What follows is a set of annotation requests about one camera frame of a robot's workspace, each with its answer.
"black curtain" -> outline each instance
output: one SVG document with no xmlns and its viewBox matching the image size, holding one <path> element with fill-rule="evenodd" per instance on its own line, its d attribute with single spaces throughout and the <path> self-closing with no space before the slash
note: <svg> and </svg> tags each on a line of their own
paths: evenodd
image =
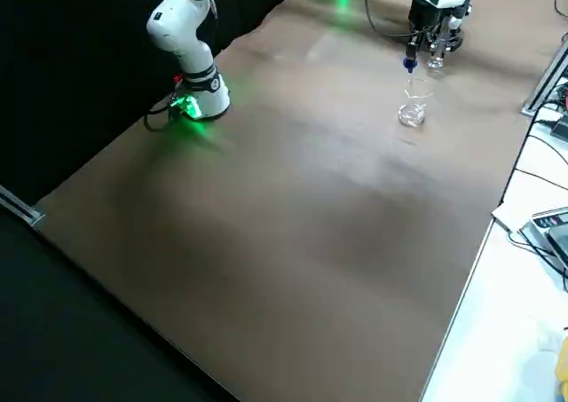
<svg viewBox="0 0 568 402">
<path fill-rule="evenodd" d="M 4 0 L 0 185 L 34 204 L 171 90 L 146 20 L 161 0 Z M 217 54 L 282 0 L 217 0 Z"/>
</svg>

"brown mat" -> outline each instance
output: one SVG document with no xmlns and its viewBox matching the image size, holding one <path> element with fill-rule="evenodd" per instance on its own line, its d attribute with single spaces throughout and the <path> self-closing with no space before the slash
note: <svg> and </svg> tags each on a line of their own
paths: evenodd
<svg viewBox="0 0 568 402">
<path fill-rule="evenodd" d="M 218 59 L 231 112 L 133 126 L 41 208 L 43 231 L 247 401 L 415 401 L 564 22 L 474 0 L 421 130 L 403 46 L 362 0 L 288 0 Z M 409 0 L 373 0 L 385 31 Z"/>
</svg>

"robotic arm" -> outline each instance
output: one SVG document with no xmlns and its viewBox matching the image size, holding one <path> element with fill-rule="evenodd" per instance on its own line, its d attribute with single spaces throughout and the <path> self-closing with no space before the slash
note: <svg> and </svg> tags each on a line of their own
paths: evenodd
<svg viewBox="0 0 568 402">
<path fill-rule="evenodd" d="M 163 0 L 146 24 L 154 43 L 175 54 L 183 70 L 171 106 L 194 120 L 218 118 L 230 104 L 211 50 L 195 34 L 211 8 L 217 14 L 214 0 Z"/>
<path fill-rule="evenodd" d="M 406 45 L 404 66 L 412 73 L 417 66 L 416 56 L 424 40 L 432 54 L 428 66 L 441 68 L 447 51 L 462 45 L 460 26 L 471 10 L 470 0 L 413 0 L 408 18 L 413 35 Z"/>
</svg>

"glass beaker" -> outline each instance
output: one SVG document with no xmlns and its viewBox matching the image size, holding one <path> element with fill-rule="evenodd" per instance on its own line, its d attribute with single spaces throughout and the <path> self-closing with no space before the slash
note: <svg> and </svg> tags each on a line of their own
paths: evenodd
<svg viewBox="0 0 568 402">
<path fill-rule="evenodd" d="M 441 69 L 444 67 L 444 58 L 442 56 L 431 56 L 426 66 L 430 69 Z"/>
<path fill-rule="evenodd" d="M 408 127 L 419 127 L 426 118 L 426 99 L 432 95 L 430 82 L 411 77 L 405 84 L 407 102 L 398 110 L 398 120 Z"/>
</svg>

